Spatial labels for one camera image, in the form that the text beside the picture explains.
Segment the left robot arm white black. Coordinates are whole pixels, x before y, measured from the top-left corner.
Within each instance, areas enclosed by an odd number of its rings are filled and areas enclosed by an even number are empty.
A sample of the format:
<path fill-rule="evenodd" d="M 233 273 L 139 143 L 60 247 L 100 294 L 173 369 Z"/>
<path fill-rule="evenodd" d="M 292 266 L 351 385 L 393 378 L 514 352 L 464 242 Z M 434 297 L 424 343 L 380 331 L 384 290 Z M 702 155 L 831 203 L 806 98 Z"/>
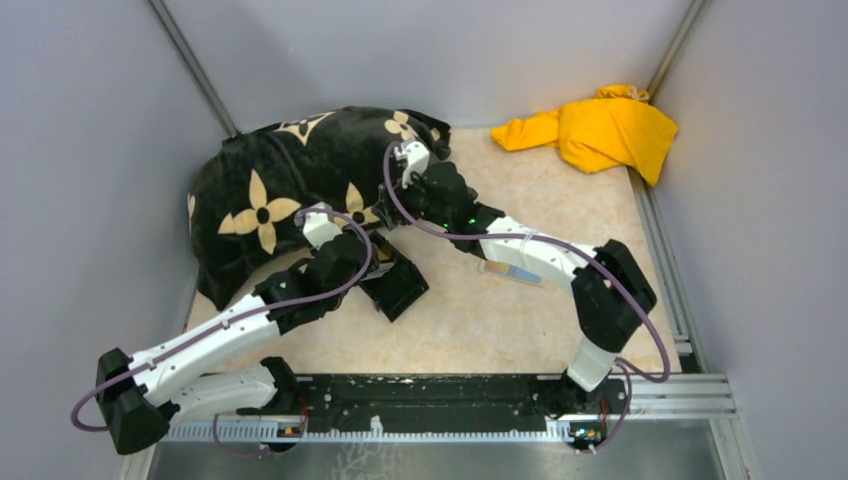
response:
<path fill-rule="evenodd" d="M 201 326 L 133 355 L 103 354 L 97 381 L 106 387 L 95 399 L 116 452 L 139 452 L 173 426 L 218 413 L 297 412 L 303 392 L 282 358 L 229 373 L 212 367 L 338 309 L 355 276 L 376 271 L 378 262 L 373 236 L 343 232 Z"/>

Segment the gold VIP credit card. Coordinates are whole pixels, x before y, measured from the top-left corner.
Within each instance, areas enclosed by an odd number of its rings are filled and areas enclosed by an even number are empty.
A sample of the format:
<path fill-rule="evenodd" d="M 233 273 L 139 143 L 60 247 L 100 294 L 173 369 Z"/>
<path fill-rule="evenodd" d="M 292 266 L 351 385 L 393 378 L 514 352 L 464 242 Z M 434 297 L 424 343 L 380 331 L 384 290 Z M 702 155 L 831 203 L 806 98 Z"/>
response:
<path fill-rule="evenodd" d="M 512 266 L 507 263 L 487 261 L 485 263 L 485 271 L 496 275 L 509 275 Z"/>

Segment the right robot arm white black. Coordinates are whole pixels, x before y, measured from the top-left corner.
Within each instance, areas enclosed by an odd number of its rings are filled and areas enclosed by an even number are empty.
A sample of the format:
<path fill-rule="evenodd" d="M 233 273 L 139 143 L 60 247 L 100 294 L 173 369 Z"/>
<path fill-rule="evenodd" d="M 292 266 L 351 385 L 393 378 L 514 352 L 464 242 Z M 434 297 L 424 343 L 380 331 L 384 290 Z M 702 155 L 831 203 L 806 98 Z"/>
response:
<path fill-rule="evenodd" d="M 599 403 L 601 383 L 614 367 L 638 372 L 621 353 L 639 328 L 647 330 L 661 358 L 662 369 L 652 382 L 668 379 L 669 354 L 649 317 L 657 296 L 625 244 L 575 244 L 532 229 L 478 201 L 451 162 L 417 167 L 386 155 L 381 193 L 388 200 L 386 223 L 411 225 L 460 252 L 517 267 L 570 291 L 583 334 L 564 373 L 563 398 L 572 410 L 588 412 Z"/>

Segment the beige card holder wallet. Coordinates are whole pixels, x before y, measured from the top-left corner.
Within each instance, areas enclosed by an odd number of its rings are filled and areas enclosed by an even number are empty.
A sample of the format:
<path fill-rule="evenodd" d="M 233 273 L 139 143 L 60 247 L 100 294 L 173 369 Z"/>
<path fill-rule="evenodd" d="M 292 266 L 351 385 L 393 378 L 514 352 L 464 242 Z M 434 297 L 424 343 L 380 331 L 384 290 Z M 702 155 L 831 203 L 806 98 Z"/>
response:
<path fill-rule="evenodd" d="M 510 281 L 515 281 L 515 282 L 519 282 L 519 283 L 522 283 L 522 284 L 528 284 L 528 285 L 533 285 L 533 286 L 542 286 L 543 285 L 544 280 L 540 276 L 532 274 L 532 273 L 530 273 L 526 270 L 523 270 L 523 269 L 516 267 L 516 266 L 513 266 L 513 265 L 511 265 L 512 270 L 511 270 L 510 274 L 506 275 L 506 276 L 496 275 L 496 274 L 486 272 L 485 271 L 485 263 L 487 261 L 490 261 L 490 260 L 481 260 L 479 262 L 478 271 L 480 273 L 493 275 L 493 276 L 496 276 L 498 278 L 502 278 L 502 279 L 510 280 Z"/>

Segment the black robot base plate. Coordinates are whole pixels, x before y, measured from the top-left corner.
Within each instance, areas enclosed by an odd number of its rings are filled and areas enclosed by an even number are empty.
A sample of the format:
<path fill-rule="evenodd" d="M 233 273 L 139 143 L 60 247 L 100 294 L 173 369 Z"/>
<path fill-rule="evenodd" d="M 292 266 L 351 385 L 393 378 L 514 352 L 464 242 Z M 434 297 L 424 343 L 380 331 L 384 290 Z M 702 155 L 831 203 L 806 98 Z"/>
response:
<path fill-rule="evenodd" d="M 587 449 L 603 442 L 610 416 L 622 414 L 627 400 L 620 379 L 585 393 L 557 375 L 315 374 L 298 378 L 256 412 L 296 417 L 290 433 L 307 426 L 352 431 L 373 416 L 402 432 L 485 425 L 536 430 L 545 420 L 567 421 L 573 442 Z"/>

